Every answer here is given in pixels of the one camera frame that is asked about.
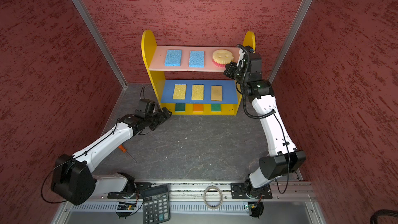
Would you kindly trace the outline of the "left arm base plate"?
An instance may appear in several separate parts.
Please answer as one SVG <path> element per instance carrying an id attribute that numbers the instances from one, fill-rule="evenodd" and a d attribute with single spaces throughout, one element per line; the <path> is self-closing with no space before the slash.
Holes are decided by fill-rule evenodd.
<path id="1" fill-rule="evenodd" d="M 139 193 L 149 189 L 152 183 L 133 183 L 129 181 L 121 192 L 110 192 L 108 199 L 136 199 Z"/>

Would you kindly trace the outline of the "orange sponge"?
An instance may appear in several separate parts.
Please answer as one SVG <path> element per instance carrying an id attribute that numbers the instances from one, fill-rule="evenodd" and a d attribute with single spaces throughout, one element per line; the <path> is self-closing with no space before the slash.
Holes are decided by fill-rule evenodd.
<path id="1" fill-rule="evenodd" d="M 193 112 L 194 113 L 202 113 L 204 111 L 203 104 L 193 104 Z"/>

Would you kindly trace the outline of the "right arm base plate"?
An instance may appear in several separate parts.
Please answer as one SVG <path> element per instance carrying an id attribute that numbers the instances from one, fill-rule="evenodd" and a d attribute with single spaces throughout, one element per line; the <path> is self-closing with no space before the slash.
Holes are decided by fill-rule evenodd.
<path id="1" fill-rule="evenodd" d="M 270 200 L 273 198 L 269 185 L 254 188 L 249 181 L 246 181 L 244 183 L 231 183 L 230 186 L 232 199 Z"/>

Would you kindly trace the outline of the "tan yellow sponge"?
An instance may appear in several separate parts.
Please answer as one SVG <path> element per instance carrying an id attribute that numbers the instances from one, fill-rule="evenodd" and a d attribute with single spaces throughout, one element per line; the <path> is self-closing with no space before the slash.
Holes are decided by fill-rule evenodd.
<path id="1" fill-rule="evenodd" d="M 222 101 L 222 86 L 211 86 L 211 100 Z"/>

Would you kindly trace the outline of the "bright green sponge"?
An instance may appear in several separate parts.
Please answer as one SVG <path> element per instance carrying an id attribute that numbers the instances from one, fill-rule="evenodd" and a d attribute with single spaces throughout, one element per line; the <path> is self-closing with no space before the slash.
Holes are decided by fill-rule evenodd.
<path id="1" fill-rule="evenodd" d="M 211 111 L 213 113 L 221 112 L 222 111 L 221 104 L 211 104 Z"/>

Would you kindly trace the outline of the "blue sponge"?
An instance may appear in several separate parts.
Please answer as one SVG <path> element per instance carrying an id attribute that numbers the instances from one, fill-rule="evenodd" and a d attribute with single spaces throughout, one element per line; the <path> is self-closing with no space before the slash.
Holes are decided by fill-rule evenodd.
<path id="1" fill-rule="evenodd" d="M 181 66 L 182 50 L 169 49 L 166 52 L 164 66 L 166 67 L 179 67 Z"/>
<path id="2" fill-rule="evenodd" d="M 189 67 L 203 68 L 205 61 L 204 51 L 190 51 Z"/>

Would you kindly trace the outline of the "yellow smiley face sponge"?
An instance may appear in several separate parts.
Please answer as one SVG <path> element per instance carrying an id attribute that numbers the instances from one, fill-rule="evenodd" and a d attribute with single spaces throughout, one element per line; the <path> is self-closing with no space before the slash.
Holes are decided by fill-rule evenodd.
<path id="1" fill-rule="evenodd" d="M 226 49 L 218 49 L 212 53 L 212 62 L 218 67 L 225 67 L 234 61 L 234 55 L 232 52 Z"/>

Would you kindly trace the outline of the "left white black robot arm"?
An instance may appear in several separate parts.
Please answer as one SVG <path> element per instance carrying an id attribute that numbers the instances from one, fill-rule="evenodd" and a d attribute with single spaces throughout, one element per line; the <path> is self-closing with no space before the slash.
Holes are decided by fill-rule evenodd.
<path id="1" fill-rule="evenodd" d="M 172 112 L 164 107 L 155 114 L 136 111 L 134 115 L 119 118 L 113 128 L 92 144 L 71 156 L 63 154 L 56 160 L 51 190 L 74 205 L 103 194 L 117 194 L 127 199 L 132 197 L 136 192 L 134 177 L 123 172 L 104 176 L 92 173 L 125 141 L 146 128 L 155 130 L 171 116 Z"/>

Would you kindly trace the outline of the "dark green scouring sponge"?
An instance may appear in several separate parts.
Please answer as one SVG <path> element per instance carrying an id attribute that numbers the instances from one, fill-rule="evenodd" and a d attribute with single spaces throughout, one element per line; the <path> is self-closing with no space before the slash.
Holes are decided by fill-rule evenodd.
<path id="1" fill-rule="evenodd" d="M 186 105 L 183 103 L 177 103 L 175 104 L 175 112 L 176 113 L 182 113 L 186 111 Z"/>

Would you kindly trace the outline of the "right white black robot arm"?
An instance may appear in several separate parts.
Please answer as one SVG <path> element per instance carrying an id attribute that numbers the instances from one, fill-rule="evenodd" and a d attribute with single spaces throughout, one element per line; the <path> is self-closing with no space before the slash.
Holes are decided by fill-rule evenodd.
<path id="1" fill-rule="evenodd" d="M 271 182 L 296 172 L 306 160 L 305 152 L 297 149 L 284 126 L 274 90 L 262 78 L 260 65 L 260 55 L 248 46 L 240 46 L 238 62 L 227 64 L 224 71 L 224 75 L 236 82 L 245 115 L 260 120 L 267 141 L 267 156 L 259 159 L 259 167 L 245 181 L 245 191 L 250 197 L 259 196 L 261 189 Z"/>

